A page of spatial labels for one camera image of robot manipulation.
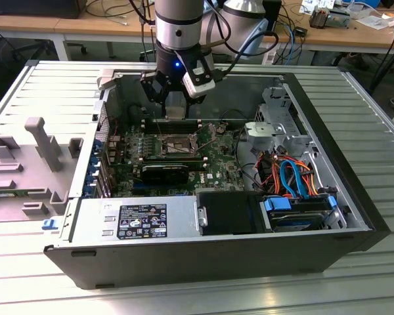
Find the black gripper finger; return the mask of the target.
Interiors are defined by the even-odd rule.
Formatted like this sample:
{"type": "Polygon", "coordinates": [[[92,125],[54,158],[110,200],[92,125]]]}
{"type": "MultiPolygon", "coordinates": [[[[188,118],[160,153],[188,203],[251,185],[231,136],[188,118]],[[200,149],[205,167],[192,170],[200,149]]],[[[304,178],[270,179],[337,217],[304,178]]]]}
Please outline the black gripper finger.
{"type": "Polygon", "coordinates": [[[166,116],[165,102],[170,93],[171,80],[161,71],[142,72],[141,85],[150,102],[161,106],[162,116],[166,116]]]}
{"type": "Polygon", "coordinates": [[[188,117],[190,112],[190,107],[195,104],[201,104],[204,101],[204,96],[200,96],[198,98],[191,98],[190,96],[185,96],[185,100],[186,100],[185,117],[188,117]]]}

